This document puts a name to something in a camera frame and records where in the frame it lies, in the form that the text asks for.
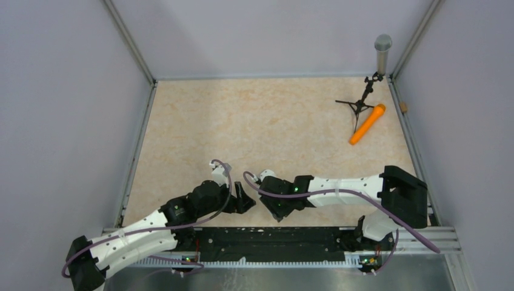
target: microphone stand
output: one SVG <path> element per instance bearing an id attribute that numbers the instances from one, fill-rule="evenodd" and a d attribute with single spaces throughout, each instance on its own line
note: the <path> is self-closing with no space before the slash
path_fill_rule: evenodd
<path id="1" fill-rule="evenodd" d="M 373 76 L 371 77 L 371 79 L 366 77 L 366 79 L 364 79 L 364 82 L 367 83 L 366 89 L 364 89 L 362 98 L 360 100 L 358 100 L 357 102 L 336 100 L 337 103 L 348 104 L 350 106 L 350 108 L 352 109 L 353 114 L 355 115 L 355 128 L 353 129 L 354 133 L 357 131 L 357 124 L 359 122 L 359 114 L 361 114 L 361 112 L 365 111 L 368 108 L 374 107 L 374 106 L 364 103 L 366 97 L 368 97 L 368 95 L 370 93 L 373 93 L 373 83 L 381 82 L 383 79 L 384 79 L 384 75 L 379 75 L 378 72 L 375 72 L 373 74 Z"/>

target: white wall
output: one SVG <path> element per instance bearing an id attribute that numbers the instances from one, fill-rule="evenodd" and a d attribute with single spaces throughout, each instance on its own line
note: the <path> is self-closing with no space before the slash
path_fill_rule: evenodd
<path id="1" fill-rule="evenodd" d="M 150 93 L 103 5 L 0 4 L 0 289 L 72 290 L 70 243 L 114 222 Z"/>
<path id="2" fill-rule="evenodd" d="M 479 290 L 514 276 L 514 1 L 446 1 L 399 79 L 432 193 Z"/>
<path id="3" fill-rule="evenodd" d="M 394 68 L 431 0 L 114 0 L 161 78 L 363 75 Z"/>

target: beige marbled table surface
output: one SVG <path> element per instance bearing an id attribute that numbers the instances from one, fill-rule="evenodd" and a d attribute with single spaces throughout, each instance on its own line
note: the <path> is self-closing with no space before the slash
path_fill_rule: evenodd
<path id="1" fill-rule="evenodd" d="M 205 226 L 355 226 L 371 206 L 325 206 L 294 211 L 276 222 L 246 185 L 242 173 L 272 169 L 297 175 L 356 178 L 396 165 L 414 174 L 398 115 L 385 81 L 367 103 L 387 110 L 356 145 L 348 143 L 363 77 L 161 81 L 142 145 L 124 225 L 210 179 L 208 163 L 232 166 L 257 205 L 243 215 L 221 214 Z M 371 110 L 361 115 L 365 120 Z"/>

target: orange microphone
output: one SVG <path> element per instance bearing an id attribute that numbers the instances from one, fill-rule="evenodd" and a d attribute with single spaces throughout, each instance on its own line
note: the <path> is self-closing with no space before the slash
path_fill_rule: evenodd
<path id="1" fill-rule="evenodd" d="M 371 115 L 364 121 L 364 123 L 359 127 L 359 129 L 353 134 L 352 138 L 350 138 L 350 144 L 356 144 L 368 131 L 368 129 L 375 123 L 375 121 L 384 114 L 386 111 L 386 107 L 384 104 L 378 104 L 373 108 Z"/>

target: silver microphone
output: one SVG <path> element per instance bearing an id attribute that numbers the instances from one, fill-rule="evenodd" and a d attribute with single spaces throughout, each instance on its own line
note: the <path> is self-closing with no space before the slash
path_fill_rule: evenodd
<path id="1" fill-rule="evenodd" d="M 375 40 L 376 72 L 381 76 L 386 74 L 387 54 L 392 45 L 393 40 L 389 35 L 379 35 Z"/>

